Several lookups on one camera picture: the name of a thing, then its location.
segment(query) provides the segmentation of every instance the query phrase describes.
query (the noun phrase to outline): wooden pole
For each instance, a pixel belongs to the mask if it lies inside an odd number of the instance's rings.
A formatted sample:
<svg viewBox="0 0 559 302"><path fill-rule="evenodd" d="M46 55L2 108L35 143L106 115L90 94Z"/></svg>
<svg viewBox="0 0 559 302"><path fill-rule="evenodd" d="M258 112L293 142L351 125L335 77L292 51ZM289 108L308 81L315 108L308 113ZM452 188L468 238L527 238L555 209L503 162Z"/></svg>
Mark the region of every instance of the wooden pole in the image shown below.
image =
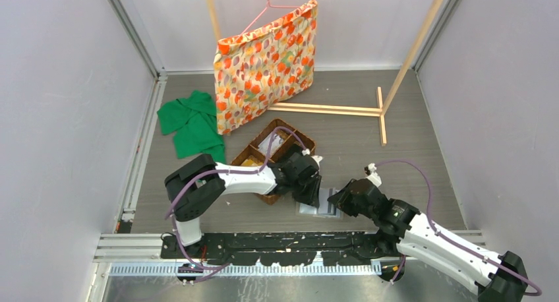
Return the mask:
<svg viewBox="0 0 559 302"><path fill-rule="evenodd" d="M332 111L358 111L365 113L380 113L381 109L376 107L355 107L355 106L324 106L322 104L301 104L301 103L289 103L289 102L279 102L274 104L274 107L283 108L295 108L295 109L329 109Z"/></svg>
<svg viewBox="0 0 559 302"><path fill-rule="evenodd" d="M378 108L382 109L382 91L380 87L376 88L376 101L378 102ZM384 115L380 115L378 117L378 127L380 131L380 145L386 146L386 143L388 141L386 140L386 126L384 124Z"/></svg>
<svg viewBox="0 0 559 302"><path fill-rule="evenodd" d="M332 110L332 109L307 109L303 107L283 107L283 106L270 106L270 111L284 111L284 112L302 112L302 113L322 113L322 114L337 114L337 115L354 115L354 116L370 116L379 117L380 112L365 112L365 111L347 111L347 110Z"/></svg>
<svg viewBox="0 0 559 302"><path fill-rule="evenodd" d="M429 31L429 28L431 27L431 24L433 23L433 20L435 19L435 16L436 16L436 14L437 14L438 10L440 9L440 6L442 5L443 2L444 2L444 0L433 0L433 3L431 3L431 7L429 8L429 12L427 13L427 16L425 17L425 20L423 21L423 25L421 25L421 29L419 30L419 33L417 33L417 37L415 38L415 42L413 42L413 45L409 49L409 51L407 53L407 57L405 58L405 61L403 62L403 65L400 68L400 71L398 72L398 75L396 76L396 80L394 80L394 83L392 84L392 87L390 88L390 91L388 92L388 96L386 97L386 101L384 102L384 105L382 106L382 115L381 116L384 116L384 114L386 114L386 111L388 110L388 107L392 103L392 99L394 99L394 96L396 95L396 92L398 91L398 88L400 87L400 84L401 84L401 82L402 82L402 80L405 76L405 73L407 72L409 66L411 65L411 62L414 60L415 55L419 51L419 48L421 47L421 44L423 43L423 40L425 39L425 36L427 35L427 32Z"/></svg>
<svg viewBox="0 0 559 302"><path fill-rule="evenodd" d="M210 12L210 18L212 19L212 26L214 27L214 35L216 36L216 41L221 39L220 24L218 23L218 16L216 14L216 6L214 5L214 0L206 0L208 4L208 11Z"/></svg>

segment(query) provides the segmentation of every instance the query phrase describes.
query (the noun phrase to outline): orange floral fabric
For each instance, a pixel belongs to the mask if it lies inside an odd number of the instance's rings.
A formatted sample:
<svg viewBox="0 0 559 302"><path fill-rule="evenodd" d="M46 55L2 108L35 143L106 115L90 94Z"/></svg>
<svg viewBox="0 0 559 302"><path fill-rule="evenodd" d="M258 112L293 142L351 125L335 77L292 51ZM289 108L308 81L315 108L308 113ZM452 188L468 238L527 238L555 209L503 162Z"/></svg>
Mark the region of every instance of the orange floral fabric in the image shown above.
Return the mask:
<svg viewBox="0 0 559 302"><path fill-rule="evenodd" d="M261 28L218 41L214 72L219 134L311 86L317 10L318 3L309 1Z"/></svg>

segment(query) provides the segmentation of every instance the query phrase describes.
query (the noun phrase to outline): pink hanger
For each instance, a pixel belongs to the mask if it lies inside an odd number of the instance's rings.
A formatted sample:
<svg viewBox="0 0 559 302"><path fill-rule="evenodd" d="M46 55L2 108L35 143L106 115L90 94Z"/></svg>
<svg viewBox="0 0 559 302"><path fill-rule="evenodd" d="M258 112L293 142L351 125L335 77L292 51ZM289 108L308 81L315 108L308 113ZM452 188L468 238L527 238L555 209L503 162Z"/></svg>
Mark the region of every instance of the pink hanger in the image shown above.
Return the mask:
<svg viewBox="0 0 559 302"><path fill-rule="evenodd" d="M264 12L266 12L266 10L268 8L274 8L274 9L297 9L299 7L291 7L288 5L272 5L270 3L270 0L266 0L266 6L264 7L264 9L262 10L262 12L260 12L260 14L254 19L254 21L252 21L247 28L245 28L245 30L243 30L243 32L240 35L243 35L245 32L247 32L247 30L249 30L249 28L254 25L254 23L264 14Z"/></svg>

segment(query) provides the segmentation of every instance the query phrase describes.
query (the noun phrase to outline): purple cable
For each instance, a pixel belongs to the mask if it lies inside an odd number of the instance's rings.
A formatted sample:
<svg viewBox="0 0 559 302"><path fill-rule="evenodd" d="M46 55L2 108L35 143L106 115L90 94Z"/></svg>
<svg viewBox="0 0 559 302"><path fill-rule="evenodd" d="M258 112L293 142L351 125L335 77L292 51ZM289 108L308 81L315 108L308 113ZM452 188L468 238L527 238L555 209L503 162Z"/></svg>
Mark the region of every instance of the purple cable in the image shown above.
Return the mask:
<svg viewBox="0 0 559 302"><path fill-rule="evenodd" d="M427 189L428 189L428 192L429 192L429 197L428 197L428 200L427 200L427 211L426 211L425 215L427 216L427 222L429 223L429 226L431 227L431 229L433 230L433 232L435 233L436 236L440 236L445 241L449 242L451 245L454 245L455 247L460 248L461 250L465 251L466 253L469 253L470 255L476 256L477 258L481 259L484 262L488 262L488 263L492 264L493 266L507 272L511 276L513 276L513 277L517 278L518 280L524 282L528 286L531 286L534 289L536 289L536 292L525 292L524 295L530 296L530 297L538 297L538 296L542 295L541 288L539 286L537 286L535 283L533 283L531 280L527 279L525 276L522 276L521 274L518 274L517 272L514 272L513 270L511 270L511 269L509 269L505 266L502 266L501 264L497 263L496 261L491 260L490 258L484 257L482 254L479 254L479 253L471 250L470 248L464 247L463 245L461 245L459 243L456 243L455 241L453 241L452 239L450 239L449 237L447 237L446 235L441 233L439 230L437 230L437 228L435 227L435 224L434 224L434 222L431 218L432 186L431 186L431 182L427 178L427 175L425 175L425 172L423 170L421 170L421 168L419 166L417 166L416 164L414 164L413 162L411 162L409 160L404 160L404 159L385 160L383 162L379 162L376 165L377 166L382 166L382 165L386 165L386 164L390 164L390 163L394 163L394 162L402 162L402 163L405 163L405 164L408 164L408 165L414 167L423 176L423 179L425 179L425 183L427 184ZM397 277L397 275L399 274L399 271L401 270L401 267L403 267L404 263L405 263L405 258L402 258L402 262L400 263L400 268L398 268L398 271L396 272L396 274L392 278L392 280L394 280Z"/></svg>
<svg viewBox="0 0 559 302"><path fill-rule="evenodd" d="M278 130L283 130L283 131L287 131L289 133L291 133L295 139L297 139L297 141L299 141L299 143L301 143L301 146L304 149L307 149L305 147L305 144L303 143L303 141L299 138L299 136L297 136L297 134L295 134L295 132L293 132L291 129L288 129L287 127L283 127L283 126L278 126L276 127L273 131L272 131L272 135L270 137L270 142L268 143L268 150L266 152L266 158L264 159L264 163L262 164L262 166L260 166L260 168L256 169L256 170L208 170L205 172L202 172L198 175L196 175L195 177L193 177L179 192L179 194L175 197L175 199L173 200L173 202L171 203L171 206L169 207L169 210L167 211L167 213L165 214L165 219L168 219L169 217L171 217L173 215L173 210L175 208L175 206L179 203L180 199L183 197L183 195L185 195L185 193L188 191L188 189L190 187L192 187L192 185L199 179L202 179L203 177L207 176L207 175L211 175L211 174L215 174L215 173L236 173L236 174L241 174L241 175L252 175L252 174L256 174L261 172L262 170L264 170L264 168L267 166L268 161L270 160L270 156L272 155L272 143L274 141L274 137L276 135L276 132ZM177 242L179 244L179 248L181 249L181 252L183 253L183 255L185 256L185 258L194 266L196 266L197 268L203 269L203 270L213 270L214 272L212 272L211 274L207 275L207 276L203 276L200 279L197 279L194 281L194 283L198 283L198 282L202 282L205 281L207 279L209 279L211 276L213 276L214 274L218 273L220 270L222 270L223 268L225 268L226 266L229 266L229 264L224 264L222 266L217 266L217 267L209 267L209 266L203 266L201 264L198 264L197 262L195 262L187 253L187 251L185 250L185 248L183 246L180 246L180 244L182 244L181 242L181 236L179 235L179 230L177 228L177 221L173 218L171 220L171 223L173 224L173 230L175 231L175 236L177 238Z"/></svg>
<svg viewBox="0 0 559 302"><path fill-rule="evenodd" d="M404 264L405 264L405 255L402 255L402 260L400 262L400 265L398 266L398 270L396 270L396 273L394 274L392 279L390 279L391 284L394 284L394 281L396 280L396 278L398 278L398 275L400 274Z"/></svg>

